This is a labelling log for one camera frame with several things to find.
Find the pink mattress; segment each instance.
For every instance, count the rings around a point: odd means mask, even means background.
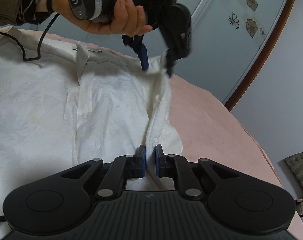
[[[42,34],[21,31],[36,36]],[[55,34],[47,34],[46,38],[76,43]],[[106,49],[93,44],[86,45]],[[210,92],[175,75],[170,79],[170,84],[173,96],[169,121],[177,129],[183,143],[182,154],[189,161],[197,162],[199,158],[206,157],[282,187],[265,152]],[[298,240],[303,240],[303,224],[297,213],[288,231]]]

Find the human hand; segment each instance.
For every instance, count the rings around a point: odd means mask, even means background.
[[[125,34],[128,36],[144,35],[152,30],[146,25],[145,12],[142,6],[135,6],[133,0],[117,0],[114,7],[114,18],[110,24],[93,23],[77,19],[71,12],[68,0],[52,0],[55,12],[68,21],[92,34]]]

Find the white fabric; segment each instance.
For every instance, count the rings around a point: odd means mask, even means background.
[[[33,56],[37,38],[17,29]],[[0,215],[15,188],[99,157],[134,154],[147,149],[146,178],[129,180],[128,189],[172,189],[155,175],[152,151],[180,154],[182,143],[168,122],[171,91],[161,68],[164,56],[150,60],[150,72],[139,60],[72,44],[44,40],[41,59],[23,62],[20,48],[0,39]],[[0,225],[0,239],[8,233]]]

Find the black outline flower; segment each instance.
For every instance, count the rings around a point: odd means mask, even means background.
[[[234,14],[233,12],[231,17],[230,16],[228,17],[228,21],[233,27],[235,26],[235,30],[239,28],[239,20],[237,18],[237,15]]]
[[[249,35],[253,38],[258,30],[257,23],[253,19],[247,19],[246,30]]]
[[[259,32],[260,32],[260,36],[264,39],[266,37],[266,33],[265,33],[264,28],[260,27]]]
[[[246,0],[247,5],[253,10],[255,11],[258,7],[258,3],[256,2],[256,0]]]

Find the wall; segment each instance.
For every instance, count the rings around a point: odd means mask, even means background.
[[[303,0],[264,67],[231,111],[272,161],[284,187],[302,196],[283,159],[303,152]]]

